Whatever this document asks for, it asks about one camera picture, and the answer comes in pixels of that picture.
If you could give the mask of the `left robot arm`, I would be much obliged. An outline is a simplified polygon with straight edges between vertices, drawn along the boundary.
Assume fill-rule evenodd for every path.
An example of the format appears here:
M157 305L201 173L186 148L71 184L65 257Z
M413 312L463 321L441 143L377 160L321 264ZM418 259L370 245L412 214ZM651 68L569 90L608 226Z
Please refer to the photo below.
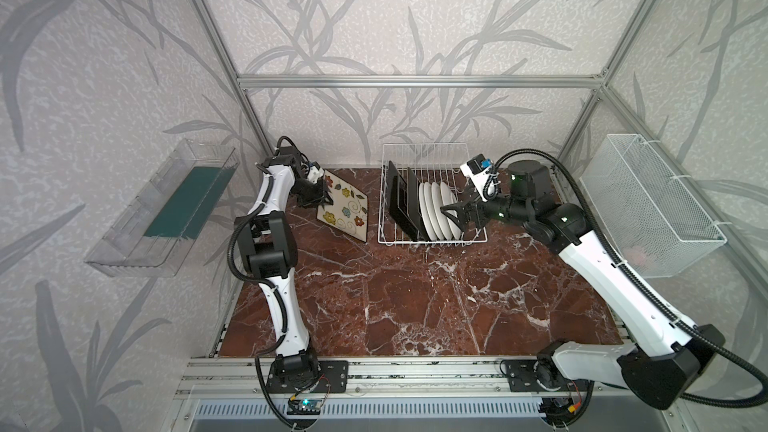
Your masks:
M320 366L304 323L295 289L298 245L288 223L291 197L302 208L331 205L324 169L308 159L287 136L257 168L261 188L248 214L235 220L227 246L231 274L255 283L265 294L277 342L270 373L286 388L306 390L320 380Z

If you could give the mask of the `square floral plate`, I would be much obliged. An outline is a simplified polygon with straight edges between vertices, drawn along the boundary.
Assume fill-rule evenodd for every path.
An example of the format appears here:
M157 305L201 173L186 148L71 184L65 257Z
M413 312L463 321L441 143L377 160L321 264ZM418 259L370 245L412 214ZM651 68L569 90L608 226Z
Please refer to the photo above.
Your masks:
M389 215L410 240L416 240L418 230L408 212L407 183L392 161L387 163L386 185Z
M333 203L320 206L316 218L321 223L366 243L369 223L368 197L330 171L325 172L325 180Z

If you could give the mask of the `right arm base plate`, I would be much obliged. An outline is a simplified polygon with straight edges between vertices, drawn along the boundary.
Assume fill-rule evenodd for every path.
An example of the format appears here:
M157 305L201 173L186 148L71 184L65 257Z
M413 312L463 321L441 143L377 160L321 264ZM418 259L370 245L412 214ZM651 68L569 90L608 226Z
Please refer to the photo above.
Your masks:
M500 362L499 370L507 380L511 392L530 393L586 393L589 382L570 381L560 375L545 376L538 372L535 358L505 359Z

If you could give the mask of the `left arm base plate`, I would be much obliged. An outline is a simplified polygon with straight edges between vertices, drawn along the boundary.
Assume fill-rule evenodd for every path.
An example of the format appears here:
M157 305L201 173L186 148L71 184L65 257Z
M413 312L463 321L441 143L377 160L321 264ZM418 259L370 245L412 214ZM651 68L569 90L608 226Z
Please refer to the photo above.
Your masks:
M349 362L345 360L320 360L293 371L283 369L283 363L270 366L266 382L269 393L341 394L347 389Z

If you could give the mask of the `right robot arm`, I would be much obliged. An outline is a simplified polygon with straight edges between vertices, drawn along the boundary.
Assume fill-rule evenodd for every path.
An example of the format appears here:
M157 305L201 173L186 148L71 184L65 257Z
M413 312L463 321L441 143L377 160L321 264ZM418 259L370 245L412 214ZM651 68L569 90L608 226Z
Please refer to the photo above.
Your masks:
M621 258L578 182L556 158L523 148L496 162L478 154L460 170L473 190L466 200L442 206L449 220L460 229L482 228L491 220L522 227L583 277L632 335L632 342L622 345L551 343L537 355L536 373L544 388L565 381L600 382L629 390L658 410L678 399L730 409L766 404L766 374L726 349L715 326L697 325L673 307ZM715 356L753 376L762 388L736 399L689 393Z

